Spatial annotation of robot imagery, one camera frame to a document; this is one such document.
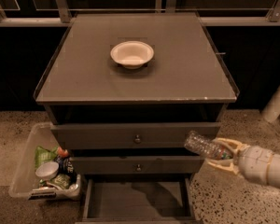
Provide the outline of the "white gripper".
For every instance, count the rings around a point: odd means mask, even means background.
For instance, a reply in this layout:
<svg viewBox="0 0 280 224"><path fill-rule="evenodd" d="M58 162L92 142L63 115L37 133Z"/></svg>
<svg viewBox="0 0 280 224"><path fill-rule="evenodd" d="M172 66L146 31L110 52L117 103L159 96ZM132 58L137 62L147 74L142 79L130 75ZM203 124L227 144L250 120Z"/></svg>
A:
<svg viewBox="0 0 280 224"><path fill-rule="evenodd" d="M250 147L248 144L229 138L216 138L213 140L219 147L220 157L238 157L238 167L230 160L206 159L210 166L238 175L241 175L248 181L267 185L269 166L272 162L274 153L266 148L259 146Z"/></svg>

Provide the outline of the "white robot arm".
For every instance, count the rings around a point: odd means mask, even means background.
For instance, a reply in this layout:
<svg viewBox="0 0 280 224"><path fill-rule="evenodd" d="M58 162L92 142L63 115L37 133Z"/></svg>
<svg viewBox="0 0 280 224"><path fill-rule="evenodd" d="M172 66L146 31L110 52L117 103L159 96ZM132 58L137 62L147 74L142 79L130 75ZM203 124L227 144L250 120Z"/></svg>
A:
<svg viewBox="0 0 280 224"><path fill-rule="evenodd" d="M250 146L237 140L216 138L233 153L229 160L207 159L206 162L221 171L240 175L247 181L280 189L280 155L260 146Z"/></svg>

